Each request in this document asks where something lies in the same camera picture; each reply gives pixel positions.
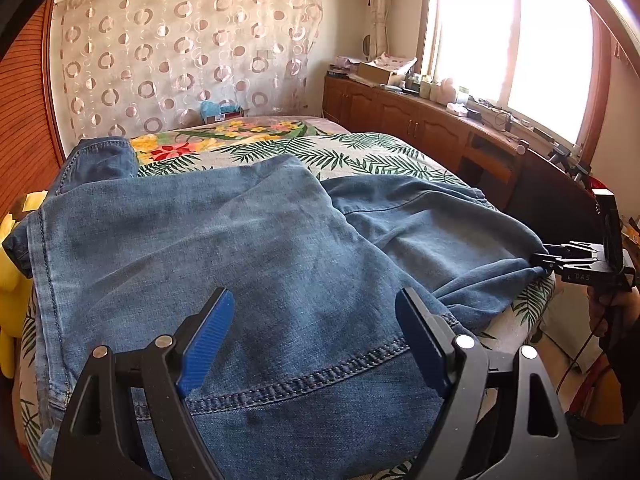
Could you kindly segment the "person's right hand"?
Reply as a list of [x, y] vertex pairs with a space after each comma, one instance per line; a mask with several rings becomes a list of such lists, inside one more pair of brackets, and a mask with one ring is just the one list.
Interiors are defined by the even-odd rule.
[[589, 301], [589, 326], [599, 338], [610, 334], [613, 339], [622, 338], [639, 318], [639, 291], [606, 294], [594, 287], [587, 288]]

